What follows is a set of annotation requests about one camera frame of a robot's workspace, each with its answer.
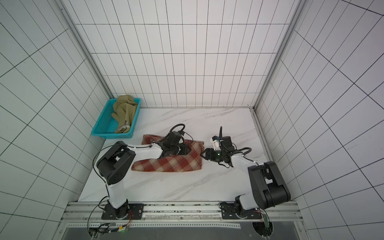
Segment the red plaid skirt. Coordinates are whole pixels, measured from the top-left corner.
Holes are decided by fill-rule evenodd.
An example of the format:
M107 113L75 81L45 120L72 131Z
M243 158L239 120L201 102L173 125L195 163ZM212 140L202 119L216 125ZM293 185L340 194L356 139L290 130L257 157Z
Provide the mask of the red plaid skirt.
M204 142L193 141L189 147L191 151L186 155L170 156L161 159L147 159L132 164L131 170L138 172L192 172L202 169Z

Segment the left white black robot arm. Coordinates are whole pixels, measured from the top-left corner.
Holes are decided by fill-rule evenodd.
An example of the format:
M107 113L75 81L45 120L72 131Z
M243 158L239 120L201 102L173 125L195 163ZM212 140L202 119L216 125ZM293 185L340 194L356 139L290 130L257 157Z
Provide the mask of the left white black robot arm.
M108 193L103 219L124 220L129 217L130 206L125 194L124 178L133 163L141 160L186 156L193 141L185 141L184 131L170 131L159 141L147 145L129 146L118 141L94 164L97 175L104 181Z

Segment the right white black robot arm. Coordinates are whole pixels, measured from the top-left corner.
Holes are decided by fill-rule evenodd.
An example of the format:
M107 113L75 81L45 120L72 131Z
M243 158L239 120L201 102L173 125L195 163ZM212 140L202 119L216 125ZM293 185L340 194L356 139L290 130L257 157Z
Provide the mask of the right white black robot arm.
M235 197L232 204L221 203L220 208L229 217L246 219L252 214L263 214L263 210L291 201L291 193L275 162L262 164L247 157L252 149L237 149L229 136L214 136L212 148L206 148L200 156L226 168L244 172L250 180L251 191Z

